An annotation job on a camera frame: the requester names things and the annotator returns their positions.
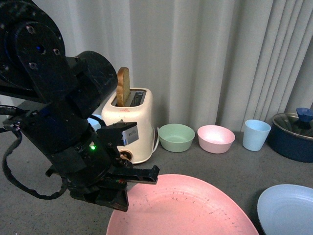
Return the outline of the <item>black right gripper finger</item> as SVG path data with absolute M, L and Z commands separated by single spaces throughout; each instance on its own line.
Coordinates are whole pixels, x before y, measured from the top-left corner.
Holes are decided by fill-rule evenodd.
M 113 167 L 107 172 L 107 177 L 125 182 L 156 184 L 159 171 L 156 165 L 151 169 Z

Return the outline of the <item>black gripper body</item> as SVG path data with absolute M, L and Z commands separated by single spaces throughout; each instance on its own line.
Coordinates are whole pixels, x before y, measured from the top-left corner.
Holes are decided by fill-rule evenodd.
M 107 172 L 113 167 L 133 168 L 117 148 L 136 140 L 136 122 L 119 121 L 97 131 L 89 127 L 74 146 L 49 155 L 53 166 L 47 175 L 55 173 L 65 177 L 70 196 L 85 202 L 86 194 L 100 188 L 127 190 L 127 182 L 107 177 Z

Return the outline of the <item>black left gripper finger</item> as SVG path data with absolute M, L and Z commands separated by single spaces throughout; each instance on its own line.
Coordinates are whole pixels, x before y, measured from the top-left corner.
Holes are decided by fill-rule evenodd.
M 100 188 L 85 195 L 85 200 L 99 206 L 126 212 L 129 207 L 127 191 L 125 189 Z

